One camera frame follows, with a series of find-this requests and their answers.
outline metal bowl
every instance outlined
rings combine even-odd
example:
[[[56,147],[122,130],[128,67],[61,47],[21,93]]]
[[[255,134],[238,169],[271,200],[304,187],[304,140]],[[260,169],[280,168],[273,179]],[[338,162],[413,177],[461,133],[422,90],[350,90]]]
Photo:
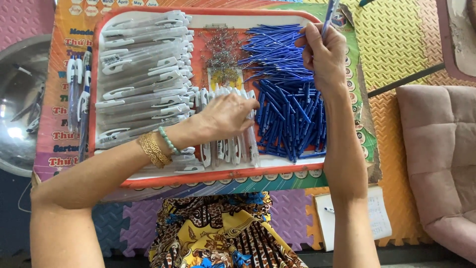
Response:
[[[13,67],[14,63],[46,77],[51,35],[39,35],[20,41],[0,51],[0,168],[31,177],[35,159],[36,133],[29,134],[28,114],[12,118],[35,98],[41,80]]]

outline notepad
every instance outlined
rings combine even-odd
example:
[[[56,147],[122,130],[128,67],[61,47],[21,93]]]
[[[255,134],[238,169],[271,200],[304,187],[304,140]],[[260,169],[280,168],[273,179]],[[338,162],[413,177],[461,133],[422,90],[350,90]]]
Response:
[[[333,208],[330,194],[315,197],[317,214],[321,225],[326,251],[334,250],[335,215],[324,210],[325,207]],[[392,235],[392,227],[385,210],[382,188],[373,186],[368,189],[368,215],[374,240]]]

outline yellow foam mat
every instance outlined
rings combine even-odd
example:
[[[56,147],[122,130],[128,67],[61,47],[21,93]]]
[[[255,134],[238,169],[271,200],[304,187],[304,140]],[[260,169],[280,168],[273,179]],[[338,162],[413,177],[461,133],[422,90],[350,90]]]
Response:
[[[327,3],[326,0],[304,2]],[[413,0],[376,0],[364,8],[358,0],[342,0],[353,13],[360,59],[368,91],[421,71],[428,66],[420,6]],[[425,79],[417,83],[426,83]],[[392,236],[378,241],[379,246],[418,244],[431,240],[423,231],[410,190],[398,102],[394,92],[370,99],[370,107],[380,151],[385,207],[392,225]],[[307,189],[307,194],[327,190]],[[308,235],[314,235],[314,249],[320,249],[322,237],[315,207],[308,206],[315,219]]]

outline patterned dress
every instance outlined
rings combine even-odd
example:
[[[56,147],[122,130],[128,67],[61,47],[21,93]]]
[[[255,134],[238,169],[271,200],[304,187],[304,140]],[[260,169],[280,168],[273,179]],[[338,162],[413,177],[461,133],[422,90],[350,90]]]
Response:
[[[269,192],[166,199],[151,268],[307,268],[273,230]]]

